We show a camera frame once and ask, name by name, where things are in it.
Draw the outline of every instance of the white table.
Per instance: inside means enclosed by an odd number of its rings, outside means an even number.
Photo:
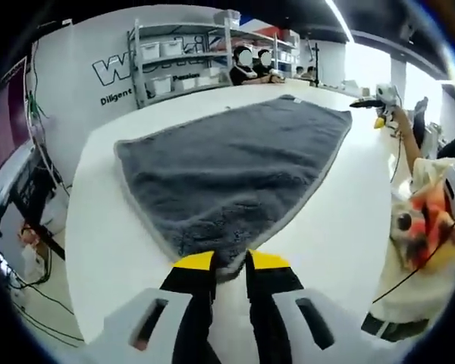
[[[89,136],[74,178],[66,226],[67,279],[80,330],[89,342],[103,319],[171,269],[124,200],[113,145],[166,127],[284,94],[347,110],[353,100],[290,80],[284,85],[215,89],[132,112]],[[320,188],[298,215],[259,250],[288,259],[314,287],[362,323],[378,285],[389,234],[388,155],[372,110],[353,111],[353,126]],[[245,276],[218,286],[209,340],[223,364],[255,363]]]

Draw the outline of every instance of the yellow part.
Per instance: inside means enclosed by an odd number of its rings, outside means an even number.
[[[186,256],[174,264],[174,268],[198,269],[208,271],[211,268],[211,260],[214,252],[205,252]]]
[[[381,129],[382,127],[384,127],[384,119],[383,118],[377,118],[376,122],[374,124],[374,128],[375,129]]]
[[[255,269],[273,269],[273,268],[289,268],[290,263],[276,256],[275,254],[261,253],[258,250],[249,250],[253,258]]]

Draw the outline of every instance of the light fixture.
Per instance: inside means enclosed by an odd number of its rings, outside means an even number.
[[[334,0],[325,0],[325,2],[327,3],[328,7],[334,13],[335,17],[337,18],[337,21],[339,22],[340,26],[344,30],[344,33],[346,33],[346,37],[349,40],[349,43],[354,43],[354,37],[350,33],[349,27],[347,26],[346,21],[342,17],[342,14],[340,13],[339,8],[334,3]]]
[[[436,80],[441,85],[455,85],[455,81],[452,80]]]

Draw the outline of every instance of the ceiling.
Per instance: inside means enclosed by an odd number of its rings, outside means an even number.
[[[335,0],[335,2],[349,28],[356,31],[354,38],[357,42],[385,50],[394,58],[410,61],[435,78],[445,78],[444,64],[424,32],[416,28],[411,38],[413,44],[400,38],[401,27],[409,18],[408,11],[400,0]],[[27,3],[28,6],[23,11],[18,10],[8,15],[7,21],[11,25],[0,35],[5,36],[6,33],[10,33],[10,36],[0,43],[0,51],[3,52],[3,55],[6,51],[10,51],[20,37],[22,37],[22,47],[16,46],[15,51],[20,54],[20,49],[29,48],[30,39],[27,37],[30,38],[31,35],[24,31],[27,26],[34,30],[39,24],[68,18],[72,18],[74,23],[78,23],[121,8],[154,4],[232,8],[266,23],[295,30],[302,37],[335,42],[347,40],[325,0],[122,0],[96,2],[95,6],[91,6],[91,3],[85,5],[86,2],[74,0]],[[54,25],[43,27],[40,33],[36,32],[35,37],[40,37],[42,33],[53,30]],[[426,61],[421,62],[418,57],[412,55],[419,55]],[[14,58],[17,59],[18,55],[8,58],[8,60],[13,61]]]

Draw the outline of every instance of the hand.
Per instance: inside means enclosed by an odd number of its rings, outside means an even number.
[[[272,83],[285,83],[285,80],[279,77],[278,75],[273,75],[271,78]]]
[[[393,120],[398,123],[399,129],[401,131],[401,134],[403,134],[403,137],[413,132],[410,120],[406,115],[406,112],[404,112],[404,110],[401,107],[395,106],[393,111]]]

